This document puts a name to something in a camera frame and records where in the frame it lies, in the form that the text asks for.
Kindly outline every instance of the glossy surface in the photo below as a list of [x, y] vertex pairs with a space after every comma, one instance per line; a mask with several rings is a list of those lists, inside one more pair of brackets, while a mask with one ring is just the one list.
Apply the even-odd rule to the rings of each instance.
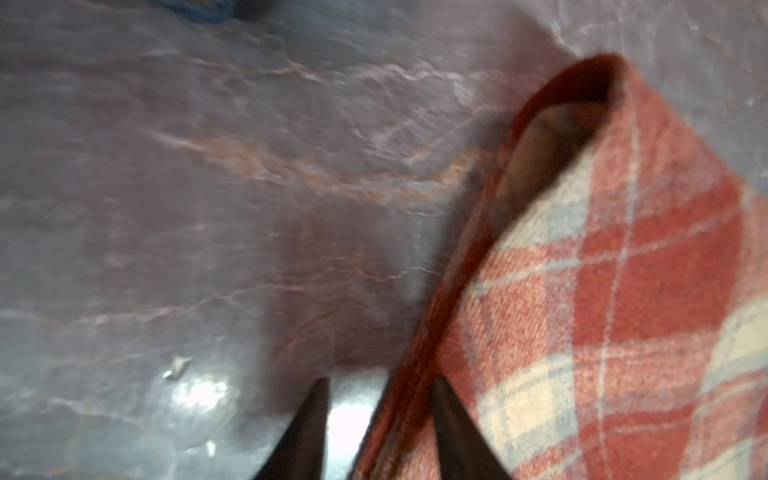
[[0, 478], [250, 478], [324, 375], [344, 478], [526, 97], [623, 51], [765, 193], [767, 26], [747, 1], [283, 0], [215, 27], [0, 2]]

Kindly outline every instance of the small white speck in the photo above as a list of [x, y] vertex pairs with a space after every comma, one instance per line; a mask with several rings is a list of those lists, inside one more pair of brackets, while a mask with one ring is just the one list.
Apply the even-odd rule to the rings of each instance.
[[180, 379], [190, 360], [192, 359], [185, 356], [175, 356], [170, 361], [170, 369], [163, 374], [163, 378], [169, 380]]
[[213, 440], [208, 440], [205, 442], [205, 451], [208, 452], [209, 458], [216, 456], [216, 442]]

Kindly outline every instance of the plaid shirt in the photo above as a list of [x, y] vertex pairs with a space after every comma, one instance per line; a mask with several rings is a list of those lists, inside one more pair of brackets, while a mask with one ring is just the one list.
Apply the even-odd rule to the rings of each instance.
[[354, 478], [439, 477], [437, 372], [518, 480], [768, 477], [765, 200], [615, 55], [498, 160]]

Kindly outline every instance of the marble surface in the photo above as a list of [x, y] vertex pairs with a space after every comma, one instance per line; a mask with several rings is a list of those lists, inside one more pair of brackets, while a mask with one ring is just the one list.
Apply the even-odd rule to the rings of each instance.
[[616, 50], [768, 192], [765, 2], [0, 1], [0, 479], [249, 478], [324, 375], [345, 478], [505, 126]]

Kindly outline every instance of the flannel fabric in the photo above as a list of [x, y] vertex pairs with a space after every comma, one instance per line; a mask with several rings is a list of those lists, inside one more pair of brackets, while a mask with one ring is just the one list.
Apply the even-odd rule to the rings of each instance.
[[354, 478], [438, 478], [449, 378], [517, 480], [768, 478], [768, 205], [616, 55], [523, 108]]

